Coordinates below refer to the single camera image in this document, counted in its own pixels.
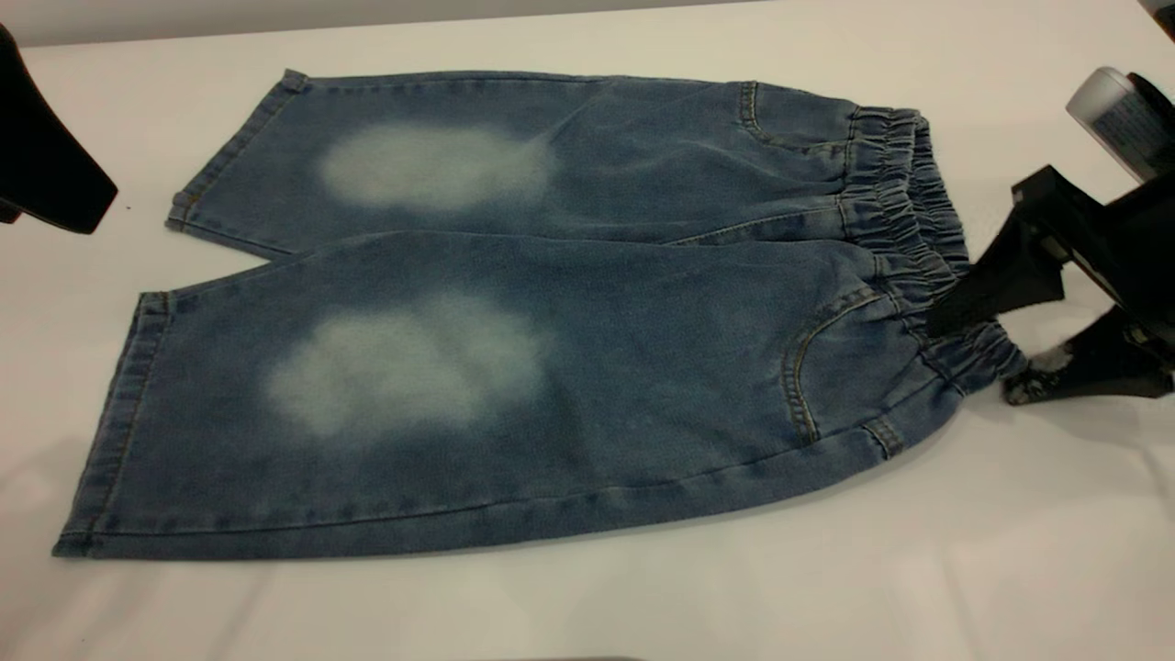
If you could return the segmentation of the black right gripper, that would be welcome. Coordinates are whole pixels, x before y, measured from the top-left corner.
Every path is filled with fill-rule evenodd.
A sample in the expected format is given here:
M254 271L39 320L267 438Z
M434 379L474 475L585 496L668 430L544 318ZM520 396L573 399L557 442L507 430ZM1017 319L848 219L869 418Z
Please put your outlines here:
M1062 301L1061 274L1074 263L1119 306L1030 357L1002 382L1002 400L1023 406L1171 394L1174 176L1103 204L1047 164L1012 193L1010 214L991 247L929 308L927 333L966 333L1001 313Z

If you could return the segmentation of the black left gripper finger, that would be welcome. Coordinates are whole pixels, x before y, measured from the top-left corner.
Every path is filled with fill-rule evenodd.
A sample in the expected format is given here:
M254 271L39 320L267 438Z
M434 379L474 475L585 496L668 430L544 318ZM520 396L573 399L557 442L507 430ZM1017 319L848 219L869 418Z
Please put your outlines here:
M92 234L115 196L118 186L56 117L1 26L1 222L28 215Z

